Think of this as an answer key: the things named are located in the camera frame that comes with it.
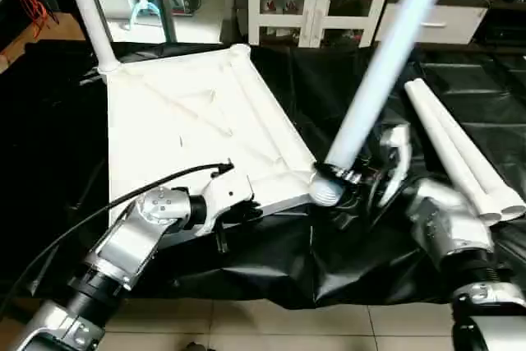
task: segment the white frame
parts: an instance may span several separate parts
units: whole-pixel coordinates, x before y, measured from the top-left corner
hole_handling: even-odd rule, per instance
[[[311,42],[311,28],[314,20],[313,10],[316,0],[303,1],[303,14],[261,14],[260,0],[248,0],[248,42],[252,45],[260,43],[260,28],[275,26],[284,28],[300,28],[298,47],[309,47]]]
[[[314,156],[248,46],[124,63],[106,82],[111,199],[180,169],[231,159],[249,178],[262,215],[310,201]],[[210,172],[199,172],[167,186],[200,195],[209,181]],[[125,206],[114,208],[110,220]]]
[[[327,16],[330,0],[316,0],[310,47],[320,47],[325,29],[363,29],[359,47],[371,45],[385,0],[372,0],[368,16]]]

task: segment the drawer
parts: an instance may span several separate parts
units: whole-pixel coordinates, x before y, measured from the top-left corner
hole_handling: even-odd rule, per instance
[[[376,40],[382,40],[393,22],[398,4],[385,7]],[[468,44],[486,15],[482,7],[434,6],[422,23],[417,41],[420,43]]]

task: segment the black table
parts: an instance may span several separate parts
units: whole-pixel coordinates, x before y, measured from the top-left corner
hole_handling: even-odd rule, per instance
[[[222,48],[208,44],[115,44],[124,61]],[[251,59],[318,159],[323,159],[370,58],[368,50],[254,48]],[[0,75],[4,180],[0,293],[39,249],[107,202],[107,108],[87,44],[40,42]],[[425,77],[504,179],[526,198],[526,61],[481,53],[415,53]],[[376,126],[412,123],[413,168],[441,165],[399,86]],[[157,298],[267,298],[287,308],[336,303],[443,302],[440,276],[408,233],[400,208],[367,235],[358,218],[304,207],[228,229],[230,252],[213,237],[163,250],[134,295]],[[107,219],[55,254],[38,296],[59,293]],[[526,289],[526,219],[493,229],[497,257]],[[38,277],[38,272],[31,279]]]

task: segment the red wire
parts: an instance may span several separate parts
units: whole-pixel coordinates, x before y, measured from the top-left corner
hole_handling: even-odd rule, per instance
[[[48,19],[48,11],[45,6],[39,0],[19,0],[25,14],[31,19],[34,32],[33,36],[35,39],[39,36],[42,29],[45,27],[46,20]]]

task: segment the black cable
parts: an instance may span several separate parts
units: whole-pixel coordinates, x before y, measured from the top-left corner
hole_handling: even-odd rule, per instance
[[[201,170],[219,169],[219,171],[221,172],[222,170],[231,169],[231,168],[232,168],[231,164],[203,164],[201,166],[195,166],[193,168],[185,169],[185,170],[182,170],[180,172],[176,172],[176,173],[170,174],[170,175],[168,175],[168,176],[166,176],[164,178],[161,178],[160,180],[151,182],[150,184],[147,184],[147,185],[145,185],[143,187],[137,188],[134,191],[128,192],[127,194],[115,199],[114,201],[110,201],[106,206],[102,207],[101,209],[98,209],[92,215],[87,216],[86,218],[84,218],[78,224],[73,225],[66,232],[64,232],[63,234],[58,236],[53,242],[51,242],[51,244],[49,244],[44,250],[42,250],[40,252],[40,254],[37,255],[33,259],[33,261],[31,261],[30,264],[25,267],[24,271],[22,271],[22,273],[20,274],[18,279],[16,279],[15,283],[11,286],[11,288],[9,289],[9,292],[7,292],[6,297],[2,301],[2,305],[0,306],[0,321],[2,321],[3,315],[4,315],[7,307],[11,303],[11,300],[15,297],[16,291],[18,290],[18,287],[20,287],[22,281],[27,276],[29,271],[33,268],[33,266],[35,266],[35,264],[40,259],[42,259],[46,254],[48,254],[48,252],[53,250],[55,248],[55,246],[57,246],[62,240],[64,240],[68,236],[70,236],[72,233],[77,231],[83,225],[85,225],[88,222],[90,222],[92,219],[98,217],[99,215],[103,214],[106,211],[110,211],[113,207],[116,207],[116,206],[124,203],[125,201],[128,201],[128,200],[132,199],[133,197],[139,196],[141,193],[147,192],[150,189],[158,187],[161,184],[165,184],[168,181],[172,181],[175,178],[180,178],[180,177],[186,176],[186,175],[188,175],[190,173],[200,172]]]
[[[335,209],[338,211],[350,211],[356,209],[357,205],[362,201],[360,199],[360,196],[358,195],[358,192],[354,193],[349,199],[347,199],[345,202],[338,204]]]
[[[374,181],[371,185],[371,189],[369,190],[369,195],[367,196],[367,204],[366,204],[365,212],[368,217],[372,215],[372,209],[374,207],[376,193],[378,192],[378,188],[380,187],[381,182],[384,181],[385,177],[387,176],[387,174],[389,173],[391,169],[392,169],[392,165],[387,164],[379,172],[375,174]]]

